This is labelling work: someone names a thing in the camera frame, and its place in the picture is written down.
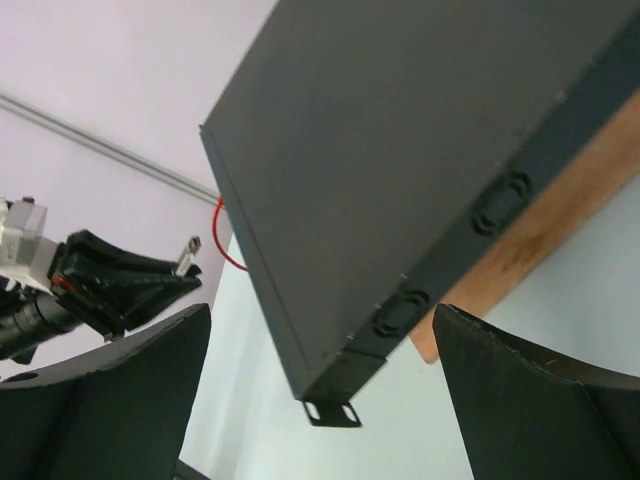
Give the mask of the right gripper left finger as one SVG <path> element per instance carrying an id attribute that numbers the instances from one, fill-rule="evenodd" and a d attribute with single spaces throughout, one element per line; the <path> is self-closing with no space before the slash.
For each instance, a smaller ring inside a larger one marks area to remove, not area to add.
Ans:
<path id="1" fill-rule="evenodd" d="M 4 479 L 171 479 L 204 365 L 210 309 L 1 384 Z"/>

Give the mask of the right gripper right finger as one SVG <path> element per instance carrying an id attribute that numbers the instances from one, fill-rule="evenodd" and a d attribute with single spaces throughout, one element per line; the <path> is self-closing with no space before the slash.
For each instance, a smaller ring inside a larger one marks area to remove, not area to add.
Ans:
<path id="1" fill-rule="evenodd" d="M 452 305 L 436 308 L 433 330 L 474 478 L 638 478 L 637 377 Z"/>

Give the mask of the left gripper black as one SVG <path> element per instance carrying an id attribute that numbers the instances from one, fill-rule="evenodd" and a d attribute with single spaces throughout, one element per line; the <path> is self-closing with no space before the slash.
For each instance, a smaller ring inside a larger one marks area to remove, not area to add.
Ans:
<path id="1" fill-rule="evenodd" d="M 127 252 L 84 229 L 58 245 L 48 277 L 63 307 L 115 340 L 202 286 L 195 260 L 184 277 L 172 273 L 176 261 Z"/>

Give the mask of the blue black network switch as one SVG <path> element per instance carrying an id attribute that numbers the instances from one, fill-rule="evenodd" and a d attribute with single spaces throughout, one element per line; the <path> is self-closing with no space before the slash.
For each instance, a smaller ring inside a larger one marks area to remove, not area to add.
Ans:
<path id="1" fill-rule="evenodd" d="M 275 5 L 200 135 L 313 425 L 638 86 L 635 1 Z"/>

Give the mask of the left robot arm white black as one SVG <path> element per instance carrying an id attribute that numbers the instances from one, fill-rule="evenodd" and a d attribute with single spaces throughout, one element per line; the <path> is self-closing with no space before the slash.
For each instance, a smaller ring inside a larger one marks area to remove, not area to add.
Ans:
<path id="1" fill-rule="evenodd" d="M 87 325 L 104 340 L 124 337 L 202 286 L 191 237 L 176 261 L 122 250 L 87 230 L 55 244 L 47 289 L 1 275 L 1 358 L 31 363 L 44 342 Z"/>

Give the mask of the silver SFP module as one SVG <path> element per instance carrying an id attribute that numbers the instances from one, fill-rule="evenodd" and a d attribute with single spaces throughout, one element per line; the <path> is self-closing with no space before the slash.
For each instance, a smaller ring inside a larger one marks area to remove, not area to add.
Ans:
<path id="1" fill-rule="evenodd" d="M 179 255 L 178 260 L 176 261 L 176 265 L 172 270 L 172 273 L 175 276 L 184 277 L 191 266 L 194 263 L 194 260 L 201 248 L 201 239 L 199 236 L 192 236 L 181 254 Z"/>

